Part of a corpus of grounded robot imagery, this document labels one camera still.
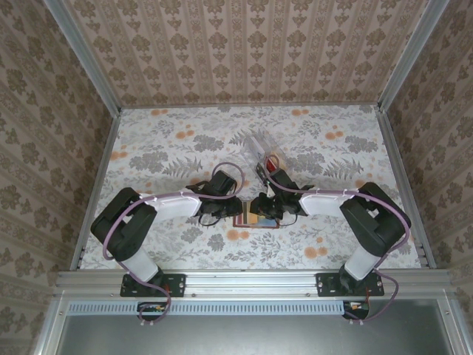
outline vent grille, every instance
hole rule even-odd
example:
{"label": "vent grille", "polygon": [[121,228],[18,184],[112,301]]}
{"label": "vent grille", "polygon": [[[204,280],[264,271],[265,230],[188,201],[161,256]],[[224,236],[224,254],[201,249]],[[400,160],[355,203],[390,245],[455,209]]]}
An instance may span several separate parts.
{"label": "vent grille", "polygon": [[[69,316],[137,315],[138,301],[74,301]],[[343,314],[342,301],[174,301],[170,315],[311,315]]]}

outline red object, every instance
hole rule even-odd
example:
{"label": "red object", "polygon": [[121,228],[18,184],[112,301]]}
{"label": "red object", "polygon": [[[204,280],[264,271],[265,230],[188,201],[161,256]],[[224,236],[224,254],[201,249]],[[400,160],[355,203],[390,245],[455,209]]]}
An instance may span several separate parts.
{"label": "red object", "polygon": [[266,169],[269,172],[273,172],[273,171],[276,170],[276,165],[274,165],[274,163],[271,161],[271,159],[268,159],[268,162],[266,163]]}

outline floral wallpaper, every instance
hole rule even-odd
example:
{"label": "floral wallpaper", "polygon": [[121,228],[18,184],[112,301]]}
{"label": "floral wallpaper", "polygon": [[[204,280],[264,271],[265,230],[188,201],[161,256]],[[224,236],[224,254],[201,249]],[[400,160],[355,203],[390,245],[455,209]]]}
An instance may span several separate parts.
{"label": "floral wallpaper", "polygon": [[451,0],[388,116],[438,266],[473,330],[473,2]]}
{"label": "floral wallpaper", "polygon": [[[299,186],[355,189],[379,184],[401,204],[374,106],[264,106],[125,109],[96,211],[124,187],[139,193],[176,192],[210,179],[218,163],[241,166],[239,194],[253,200],[264,191],[255,167],[242,156],[247,135],[267,130],[287,155],[287,172]],[[222,169],[239,179],[233,167]],[[283,224],[291,224],[288,215]],[[204,220],[204,224],[213,222]],[[231,218],[204,227],[197,218],[154,223],[144,247],[164,269],[340,268],[358,246],[344,218],[301,217],[280,229],[234,228]],[[81,268],[120,268],[106,261],[91,236]],[[411,241],[383,268],[420,267]]]}
{"label": "floral wallpaper", "polygon": [[42,1],[0,1],[0,354],[69,269],[111,118]]}
{"label": "floral wallpaper", "polygon": [[121,106],[375,102],[427,0],[66,0]]}

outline gray floor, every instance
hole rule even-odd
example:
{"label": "gray floor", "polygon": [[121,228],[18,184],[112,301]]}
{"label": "gray floor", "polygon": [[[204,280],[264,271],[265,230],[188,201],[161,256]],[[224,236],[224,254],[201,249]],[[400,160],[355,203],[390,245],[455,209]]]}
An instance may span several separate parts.
{"label": "gray floor", "polygon": [[452,354],[435,301],[397,301],[382,317],[350,325],[340,316],[69,317],[58,354]]}

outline floral tablecloth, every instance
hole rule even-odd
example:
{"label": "floral tablecloth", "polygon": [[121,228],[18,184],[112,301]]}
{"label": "floral tablecloth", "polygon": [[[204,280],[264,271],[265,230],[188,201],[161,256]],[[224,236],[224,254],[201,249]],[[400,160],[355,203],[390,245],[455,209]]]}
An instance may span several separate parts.
{"label": "floral tablecloth", "polygon": [[[263,188],[240,152],[244,137],[260,129],[288,156],[290,176],[300,186],[351,189],[371,180],[401,203],[373,106],[125,109],[95,215],[123,187],[175,192],[209,179],[222,161],[243,168],[240,197],[252,200]],[[223,169],[239,177],[235,168]],[[232,225],[231,218],[212,227],[196,218],[154,223],[144,246],[164,269],[306,269],[339,268],[358,245],[347,222],[334,217],[301,217],[269,230]],[[117,268],[101,249],[91,235],[81,268]],[[420,267],[413,242],[382,266]]]}

